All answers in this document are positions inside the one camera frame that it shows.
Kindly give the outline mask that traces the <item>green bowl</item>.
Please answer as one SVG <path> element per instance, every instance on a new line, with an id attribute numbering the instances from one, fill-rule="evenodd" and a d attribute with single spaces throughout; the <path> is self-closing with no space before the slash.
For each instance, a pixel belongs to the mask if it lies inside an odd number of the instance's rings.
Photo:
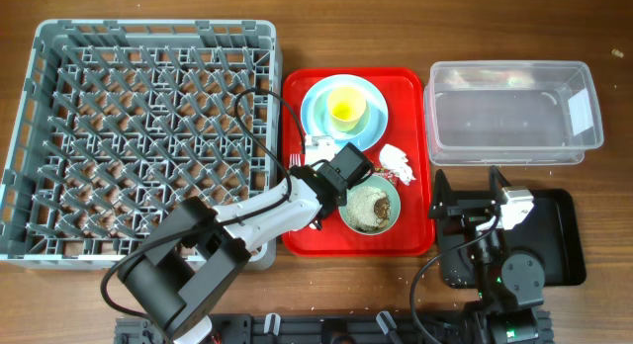
<path id="1" fill-rule="evenodd" d="M 357 185 L 357 186 L 353 187 L 350 191 L 348 191 L 346 197 L 348 196 L 348 194 L 352 190 L 355 190 L 356 188 L 358 188 L 360 186 L 376 187 L 376 188 L 379 188 L 381 190 L 384 190 L 387 193 L 388 198 L 389 198 L 390 203 L 391 203 L 390 223 L 382 231 L 372 232 L 372 233 L 361 232 L 361 231 L 356 230 L 355 228 L 352 228 L 349 225 L 349 223 L 348 223 L 348 216 L 347 216 L 347 212 L 346 212 L 347 199 L 346 199 L 346 205 L 338 208 L 339 215 L 342 218 L 343 222 L 345 223 L 345 225 L 348 228 L 350 228 L 351 230 L 353 230 L 353 231 L 355 231 L 355 232 L 357 232 L 357 233 L 359 233 L 361 235 L 373 236 L 373 235 L 379 235 L 379 234 L 382 234 L 382 233 L 385 233 L 385 232 L 389 231 L 395 225 L 395 223 L 398 221 L 400 213 L 401 213 L 401 209 L 402 209 L 400 195 L 399 195 L 396 187 L 389 180 L 386 180 L 386 179 L 384 179 L 382 177 L 373 175 L 370 178 L 368 178 L 365 182 L 361 183 L 360 185 Z"/>

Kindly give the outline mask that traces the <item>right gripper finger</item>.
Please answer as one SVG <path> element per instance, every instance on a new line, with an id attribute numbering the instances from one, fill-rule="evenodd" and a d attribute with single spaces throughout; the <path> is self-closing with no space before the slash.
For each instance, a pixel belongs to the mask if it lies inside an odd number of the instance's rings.
<path id="1" fill-rule="evenodd" d="M 451 202 L 451 187 L 445 173 L 439 169 L 435 173 L 432 200 L 428 211 L 429 218 L 447 217 L 447 207 Z"/>
<path id="2" fill-rule="evenodd" d="M 489 185 L 490 189 L 493 192 L 499 192 L 503 188 L 509 186 L 509 182 L 507 179 L 501 174 L 499 169 L 496 166 L 491 166 L 489 168 Z"/>

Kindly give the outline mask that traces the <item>yellow plastic cup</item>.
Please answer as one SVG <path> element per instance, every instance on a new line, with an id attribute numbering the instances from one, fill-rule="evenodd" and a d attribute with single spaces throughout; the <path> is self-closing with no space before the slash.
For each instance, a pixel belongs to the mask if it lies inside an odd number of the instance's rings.
<path id="1" fill-rule="evenodd" d="M 354 129 L 367 108 L 362 91 L 351 85 L 332 89 L 327 97 L 326 105 L 330 121 L 339 131 Z"/>

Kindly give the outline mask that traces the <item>white plastic fork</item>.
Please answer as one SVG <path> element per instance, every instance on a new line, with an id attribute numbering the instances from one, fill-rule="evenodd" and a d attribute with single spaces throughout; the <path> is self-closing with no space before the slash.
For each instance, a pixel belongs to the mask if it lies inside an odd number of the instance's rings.
<path id="1" fill-rule="evenodd" d="M 303 155 L 301 153 L 292 153 L 289 157 L 289 167 L 296 167 L 303 165 Z"/>

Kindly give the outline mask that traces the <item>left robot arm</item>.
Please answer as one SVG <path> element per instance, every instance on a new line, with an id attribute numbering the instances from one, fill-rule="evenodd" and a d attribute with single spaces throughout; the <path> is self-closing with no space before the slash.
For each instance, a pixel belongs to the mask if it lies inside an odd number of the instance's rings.
<path id="1" fill-rule="evenodd" d="M 210 208 L 190 198 L 114 270 L 162 335 L 199 343 L 212 329 L 209 312 L 253 252 L 327 218 L 372 170 L 348 143 L 331 160 L 291 167 L 284 182 L 245 201 Z"/>

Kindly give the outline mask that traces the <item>rice and food scraps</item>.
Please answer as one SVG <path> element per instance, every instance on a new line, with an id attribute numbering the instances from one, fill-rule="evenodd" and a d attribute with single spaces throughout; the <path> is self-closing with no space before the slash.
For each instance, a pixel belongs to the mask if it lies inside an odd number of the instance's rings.
<path id="1" fill-rule="evenodd" d="M 352 228 L 366 233 L 379 232 L 390 223 L 391 203 L 384 190 L 360 186 L 348 194 L 346 212 Z"/>

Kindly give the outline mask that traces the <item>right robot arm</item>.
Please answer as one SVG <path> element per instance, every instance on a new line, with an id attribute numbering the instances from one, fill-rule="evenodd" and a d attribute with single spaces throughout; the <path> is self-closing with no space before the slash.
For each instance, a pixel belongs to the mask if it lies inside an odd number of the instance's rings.
<path id="1" fill-rule="evenodd" d="M 435 173 L 428 215 L 445 225 L 445 235 L 463 237 L 438 258 L 467 251 L 479 296 L 459 314 L 459 337 L 464 343 L 537 343 L 536 307 L 544 302 L 545 272 L 536 257 L 509 250 L 504 239 L 533 211 L 534 196 L 511 185 L 495 166 L 489 169 L 489 185 L 492 197 L 485 204 L 466 206 L 445 173 Z"/>

